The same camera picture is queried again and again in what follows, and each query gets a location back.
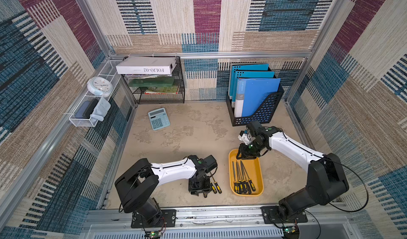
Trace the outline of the yellow plastic storage tray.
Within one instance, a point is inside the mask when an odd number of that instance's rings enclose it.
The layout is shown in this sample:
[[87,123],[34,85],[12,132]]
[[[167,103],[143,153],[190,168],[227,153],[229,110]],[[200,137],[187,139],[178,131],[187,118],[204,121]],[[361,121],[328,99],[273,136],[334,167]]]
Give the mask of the yellow plastic storage tray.
[[230,187],[241,197],[258,197],[263,194],[264,183],[260,160],[237,160],[238,149],[229,153]]

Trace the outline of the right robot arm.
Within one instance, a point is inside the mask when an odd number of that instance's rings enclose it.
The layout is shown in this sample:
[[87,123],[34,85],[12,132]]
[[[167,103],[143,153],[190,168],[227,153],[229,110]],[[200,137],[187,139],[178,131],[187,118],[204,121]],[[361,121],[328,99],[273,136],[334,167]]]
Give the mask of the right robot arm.
[[240,132],[238,139],[241,141],[238,160],[255,160],[274,150],[307,173],[305,187],[279,201],[277,214],[281,221],[294,219],[306,208],[325,206],[349,190],[343,166],[335,154],[313,150],[288,137],[281,128],[264,127],[258,121],[252,121]]

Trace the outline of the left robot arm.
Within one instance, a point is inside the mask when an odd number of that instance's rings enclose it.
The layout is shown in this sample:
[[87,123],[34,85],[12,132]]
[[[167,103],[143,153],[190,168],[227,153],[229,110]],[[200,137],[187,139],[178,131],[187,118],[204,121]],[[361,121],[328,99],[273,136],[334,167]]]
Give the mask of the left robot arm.
[[206,158],[189,155],[169,163],[150,163],[147,158],[142,158],[114,183],[120,199],[119,212],[136,213],[148,225],[158,225],[164,216],[159,204],[151,197],[157,187],[173,181],[188,180],[191,195],[199,196],[202,193],[207,196],[212,191],[211,172],[217,167],[217,161],[212,155]]

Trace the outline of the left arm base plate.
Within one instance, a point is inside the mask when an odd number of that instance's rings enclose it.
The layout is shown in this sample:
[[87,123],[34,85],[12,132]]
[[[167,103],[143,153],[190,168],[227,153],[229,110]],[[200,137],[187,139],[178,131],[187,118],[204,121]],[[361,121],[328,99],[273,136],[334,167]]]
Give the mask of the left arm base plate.
[[150,219],[145,219],[141,214],[133,212],[131,228],[168,228],[176,225],[177,210],[163,209]]

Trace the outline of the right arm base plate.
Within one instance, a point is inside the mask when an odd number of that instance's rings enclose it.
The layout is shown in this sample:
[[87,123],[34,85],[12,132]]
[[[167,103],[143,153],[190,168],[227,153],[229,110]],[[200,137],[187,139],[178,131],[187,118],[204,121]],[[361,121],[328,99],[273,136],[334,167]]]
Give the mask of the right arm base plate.
[[305,211],[290,213],[280,206],[260,207],[265,224],[307,223],[308,218]]

